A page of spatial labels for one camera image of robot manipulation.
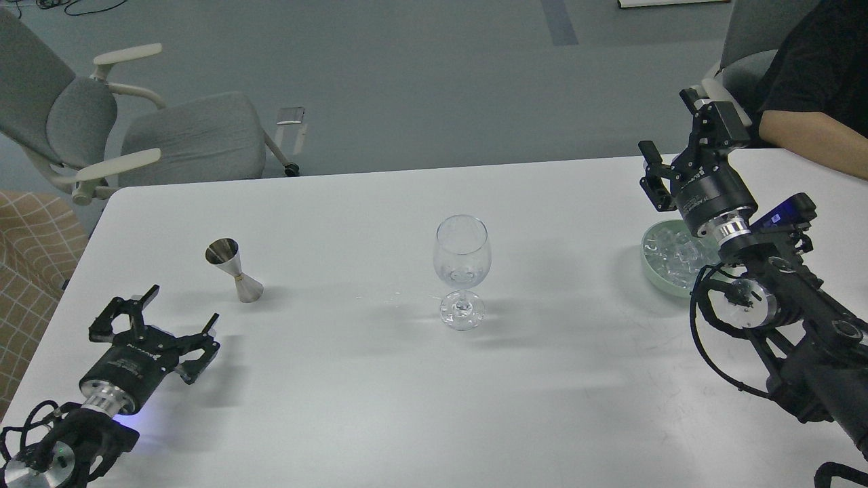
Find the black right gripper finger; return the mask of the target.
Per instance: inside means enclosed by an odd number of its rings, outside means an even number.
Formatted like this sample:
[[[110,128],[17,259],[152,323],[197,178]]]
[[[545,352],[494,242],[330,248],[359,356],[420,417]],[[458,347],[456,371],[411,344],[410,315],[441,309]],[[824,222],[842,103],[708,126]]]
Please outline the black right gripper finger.
[[[751,143],[747,128],[733,102],[702,97],[693,87],[679,93],[692,115],[692,130],[682,153],[686,160],[726,160],[736,149]]]
[[[652,141],[639,141],[639,151],[644,160],[645,175],[639,185],[657,212],[677,210],[675,198],[665,185],[665,180],[677,179],[679,173],[663,163],[663,157]]]

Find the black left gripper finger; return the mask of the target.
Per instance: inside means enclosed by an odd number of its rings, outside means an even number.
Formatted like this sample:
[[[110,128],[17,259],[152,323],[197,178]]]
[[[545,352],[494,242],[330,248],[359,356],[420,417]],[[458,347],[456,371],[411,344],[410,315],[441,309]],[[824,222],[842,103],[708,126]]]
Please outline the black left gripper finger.
[[[201,331],[176,339],[179,364],[174,371],[186,385],[193,385],[219,352],[220,343],[213,331],[219,318],[219,313],[214,313]]]
[[[120,316],[127,316],[130,332],[136,341],[146,339],[146,323],[143,311],[160,291],[160,285],[152,285],[143,296],[124,299],[114,297],[89,326],[89,341],[112,342],[115,337],[113,322]]]

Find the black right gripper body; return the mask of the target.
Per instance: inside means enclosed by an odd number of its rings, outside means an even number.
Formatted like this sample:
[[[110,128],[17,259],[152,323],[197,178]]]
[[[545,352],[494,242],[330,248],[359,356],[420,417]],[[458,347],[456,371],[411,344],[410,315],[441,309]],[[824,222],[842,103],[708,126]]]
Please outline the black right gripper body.
[[[734,170],[724,152],[683,152],[673,160],[681,178],[671,184],[671,192],[686,228],[695,237],[706,234],[708,222],[737,214],[749,218],[757,203],[740,174]]]

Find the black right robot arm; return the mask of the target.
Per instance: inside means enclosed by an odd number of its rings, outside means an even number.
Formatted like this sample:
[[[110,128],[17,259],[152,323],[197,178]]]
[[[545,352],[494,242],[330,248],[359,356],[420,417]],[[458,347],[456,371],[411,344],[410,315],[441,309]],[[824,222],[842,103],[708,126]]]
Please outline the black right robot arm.
[[[700,269],[690,292],[690,331],[701,358],[738,391],[769,399],[800,423],[835,422],[866,454],[866,322],[823,290],[807,268],[807,235],[816,206],[797,192],[757,220],[757,203],[728,155],[749,135],[736,104],[686,87],[692,115],[688,145],[670,164],[641,141],[639,181],[659,212],[678,211],[695,238],[710,238],[719,260]],[[724,373],[708,355],[696,325],[748,341],[768,379],[763,390]]]

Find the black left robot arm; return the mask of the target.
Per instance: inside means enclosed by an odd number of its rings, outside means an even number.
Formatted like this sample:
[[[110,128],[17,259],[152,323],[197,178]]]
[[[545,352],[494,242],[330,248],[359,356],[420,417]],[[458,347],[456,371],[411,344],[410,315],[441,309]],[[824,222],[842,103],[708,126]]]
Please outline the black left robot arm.
[[[21,426],[3,428],[2,436],[20,436],[15,455],[2,445],[3,487],[85,487],[102,478],[140,438],[117,416],[140,413],[170,373],[189,385],[199,379],[220,349],[219,315],[199,333],[174,336],[144,319],[159,290],[115,297],[91,323],[89,340],[109,348],[80,380],[83,402],[43,401]]]

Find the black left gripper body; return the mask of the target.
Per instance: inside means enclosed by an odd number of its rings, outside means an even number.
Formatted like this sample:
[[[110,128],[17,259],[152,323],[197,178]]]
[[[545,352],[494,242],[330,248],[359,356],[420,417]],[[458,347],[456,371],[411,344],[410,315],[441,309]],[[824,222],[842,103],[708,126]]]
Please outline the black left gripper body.
[[[180,362],[187,353],[204,350],[204,333],[173,336],[155,325],[142,331],[117,334],[111,347],[79,381],[90,409],[107,415],[134,415],[152,396],[164,377],[177,371],[192,384],[204,368],[203,360]]]

